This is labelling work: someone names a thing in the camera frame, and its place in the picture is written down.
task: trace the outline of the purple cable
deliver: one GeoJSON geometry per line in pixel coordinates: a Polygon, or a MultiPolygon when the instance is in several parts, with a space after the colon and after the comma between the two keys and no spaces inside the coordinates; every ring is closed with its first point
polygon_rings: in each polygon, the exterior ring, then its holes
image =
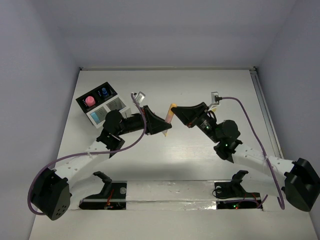
{"type": "MultiPolygon", "coordinates": [[[[118,149],[118,150],[114,150],[114,151],[91,151],[90,154],[91,155],[99,155],[99,154],[115,154],[115,153],[119,153],[119,152],[123,152],[125,150],[128,150],[130,148],[132,148],[134,145],[136,145],[141,139],[142,137],[145,135],[146,131],[147,131],[147,120],[146,120],[146,117],[144,115],[144,113],[142,112],[140,106],[139,106],[139,103],[137,103],[135,97],[134,97],[134,94],[131,93],[131,98],[135,104],[135,106],[138,108],[140,114],[141,114],[141,117],[142,117],[142,120],[143,120],[143,125],[144,125],[144,128],[143,128],[143,132],[141,134],[141,136],[134,142],[132,143],[130,146],[127,146],[125,148],[122,148],[122,149],[118,149]]],[[[57,162],[60,162],[62,160],[65,160],[65,159],[68,159],[68,158],[73,158],[73,157],[78,157],[78,156],[84,156],[84,155],[88,155],[88,152],[80,152],[80,153],[75,153],[75,154],[71,154],[71,155],[68,155],[68,156],[63,156],[61,158],[58,158],[57,160],[54,160],[50,163],[48,163],[47,165],[45,165],[38,173],[37,175],[34,177],[31,185],[30,185],[30,188],[29,188],[29,191],[28,191],[28,197],[27,197],[27,203],[28,203],[28,207],[30,209],[30,211],[32,213],[34,213],[35,215],[45,215],[44,213],[42,212],[37,212],[36,210],[34,210],[34,208],[32,207],[31,205],[31,192],[34,188],[34,185],[35,185],[35,182],[37,181],[38,177],[43,173],[43,171],[50,167],[51,165],[53,164],[56,164],[57,162]]]]}
{"type": "MultiPolygon", "coordinates": [[[[244,115],[245,115],[245,117],[246,117],[246,119],[247,119],[247,121],[248,121],[248,123],[249,123],[249,125],[250,125],[250,128],[251,128],[251,130],[252,130],[252,133],[253,133],[253,135],[255,136],[256,140],[258,141],[258,143],[259,143],[259,145],[260,145],[260,147],[261,147],[261,149],[262,149],[263,155],[266,157],[266,156],[267,156],[266,150],[265,150],[264,146],[262,145],[262,143],[261,143],[258,135],[256,134],[256,131],[255,131],[255,129],[254,129],[254,126],[252,126],[252,123],[251,123],[251,121],[250,121],[250,118],[249,118],[249,116],[248,116],[248,113],[247,113],[247,111],[245,110],[245,107],[244,107],[244,105],[241,103],[241,101],[240,101],[238,98],[232,97],[232,96],[222,97],[222,99],[223,99],[223,100],[224,100],[224,99],[236,100],[236,101],[240,104],[240,106],[241,106],[241,108],[242,108],[242,110],[243,110],[243,112],[244,112],[244,115]]],[[[280,189],[280,186],[279,186],[279,184],[278,184],[275,171],[273,170],[272,165],[271,165],[268,157],[266,158],[265,161],[266,161],[268,167],[270,168],[271,175],[272,175],[272,178],[273,178],[273,180],[274,180],[274,184],[275,184],[275,186],[276,186],[276,189],[277,189],[278,194],[279,194],[279,197],[280,197],[280,198],[277,197],[278,202],[279,202],[279,205],[280,205],[280,208],[281,208],[282,210],[284,210],[284,209],[285,209],[285,201],[284,201],[284,197],[282,196],[281,189],[280,189]]],[[[264,199],[263,199],[263,201],[260,203],[260,205],[257,206],[257,209],[260,208],[260,206],[262,205],[262,203],[265,202],[265,200],[267,199],[267,197],[268,197],[268,195],[266,195],[266,196],[264,197],[264,199]]]]}

